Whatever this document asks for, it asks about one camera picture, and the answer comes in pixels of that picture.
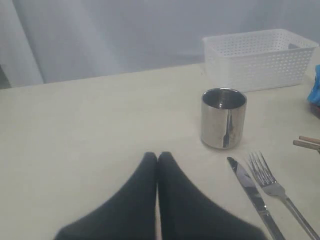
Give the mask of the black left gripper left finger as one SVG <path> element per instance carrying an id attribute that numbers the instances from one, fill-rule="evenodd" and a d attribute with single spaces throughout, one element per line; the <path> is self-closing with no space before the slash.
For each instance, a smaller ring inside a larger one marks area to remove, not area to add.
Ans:
<path id="1" fill-rule="evenodd" d="M 57 240 L 154 240 L 157 157 L 146 152 L 128 181 L 103 205 L 63 227 Z"/>

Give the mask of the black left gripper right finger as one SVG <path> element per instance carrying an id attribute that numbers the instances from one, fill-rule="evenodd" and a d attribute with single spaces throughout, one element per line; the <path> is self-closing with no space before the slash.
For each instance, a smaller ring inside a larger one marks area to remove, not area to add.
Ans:
<path id="1" fill-rule="evenodd" d="M 170 152 L 157 162 L 161 236 L 164 240 L 265 240 L 257 227 L 206 197 L 181 170 Z"/>

